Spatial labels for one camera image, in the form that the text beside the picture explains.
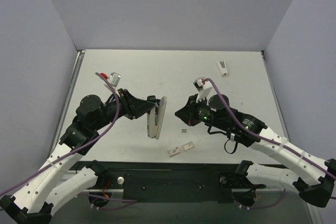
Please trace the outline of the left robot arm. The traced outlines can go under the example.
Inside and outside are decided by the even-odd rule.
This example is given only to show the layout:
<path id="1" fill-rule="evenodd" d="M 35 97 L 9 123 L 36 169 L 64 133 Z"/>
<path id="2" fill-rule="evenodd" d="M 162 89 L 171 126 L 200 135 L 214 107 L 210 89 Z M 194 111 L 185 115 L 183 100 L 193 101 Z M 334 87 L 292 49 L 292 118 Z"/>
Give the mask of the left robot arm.
<path id="1" fill-rule="evenodd" d="M 77 175 L 60 181 L 103 136 L 98 130 L 110 130 L 120 117 L 133 120 L 144 114 L 148 116 L 148 127 L 162 124 L 166 97 L 149 96 L 142 100 L 123 89 L 114 95 L 116 98 L 108 103 L 97 95 L 84 97 L 72 124 L 39 171 L 16 193 L 1 198 L 1 209 L 16 223 L 50 223 L 53 215 L 82 191 L 107 184 L 111 174 L 99 161 L 90 162 Z"/>

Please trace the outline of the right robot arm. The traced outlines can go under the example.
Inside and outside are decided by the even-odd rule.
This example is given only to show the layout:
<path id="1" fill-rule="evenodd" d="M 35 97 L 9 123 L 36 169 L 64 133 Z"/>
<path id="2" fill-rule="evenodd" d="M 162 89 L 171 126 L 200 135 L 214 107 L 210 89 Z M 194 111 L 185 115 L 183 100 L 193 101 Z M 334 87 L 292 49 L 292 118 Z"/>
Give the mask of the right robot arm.
<path id="1" fill-rule="evenodd" d="M 196 98 L 196 95 L 190 96 L 175 116 L 188 126 L 204 123 L 214 127 L 217 134 L 264 153 L 284 166 L 274 168 L 241 161 L 234 175 L 237 185 L 280 187 L 298 194 L 313 206 L 327 206 L 335 186 L 334 158 L 325 160 L 300 149 L 256 117 L 231 108 L 228 97 L 223 94 L 202 101 Z"/>

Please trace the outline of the open staple box tray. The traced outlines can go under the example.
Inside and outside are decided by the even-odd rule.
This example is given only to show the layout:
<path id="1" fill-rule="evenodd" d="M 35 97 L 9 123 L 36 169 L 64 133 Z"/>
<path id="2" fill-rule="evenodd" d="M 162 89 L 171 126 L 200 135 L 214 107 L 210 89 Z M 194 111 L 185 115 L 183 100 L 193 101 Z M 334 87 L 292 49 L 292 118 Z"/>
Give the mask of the open staple box tray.
<path id="1" fill-rule="evenodd" d="M 185 152 L 188 151 L 188 150 L 190 150 L 190 149 L 193 149 L 194 147 L 195 147 L 195 144 L 194 144 L 192 141 L 190 141 L 190 142 L 188 142 L 188 143 L 182 145 L 182 149 L 183 149 Z"/>

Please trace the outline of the staple box with red dot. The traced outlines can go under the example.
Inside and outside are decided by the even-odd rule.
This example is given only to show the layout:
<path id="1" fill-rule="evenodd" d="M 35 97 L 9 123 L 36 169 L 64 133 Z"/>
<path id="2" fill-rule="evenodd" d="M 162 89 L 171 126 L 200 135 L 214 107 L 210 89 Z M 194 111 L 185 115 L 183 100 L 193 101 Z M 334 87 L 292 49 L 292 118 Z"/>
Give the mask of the staple box with red dot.
<path id="1" fill-rule="evenodd" d="M 179 147 L 174 147 L 174 148 L 167 150 L 167 153 L 169 157 L 174 157 L 181 153 L 181 149 Z"/>

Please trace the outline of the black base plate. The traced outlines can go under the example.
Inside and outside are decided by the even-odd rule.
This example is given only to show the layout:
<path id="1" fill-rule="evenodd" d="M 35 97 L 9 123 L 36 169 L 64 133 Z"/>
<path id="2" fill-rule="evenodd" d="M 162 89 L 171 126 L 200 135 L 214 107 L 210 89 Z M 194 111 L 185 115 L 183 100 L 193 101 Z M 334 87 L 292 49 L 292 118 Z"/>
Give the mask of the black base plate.
<path id="1" fill-rule="evenodd" d="M 251 198 L 260 188 L 235 177 L 236 164 L 105 162 L 111 178 L 99 179 L 93 189 L 121 189 L 124 199 L 140 203 L 231 203 L 232 191 Z"/>

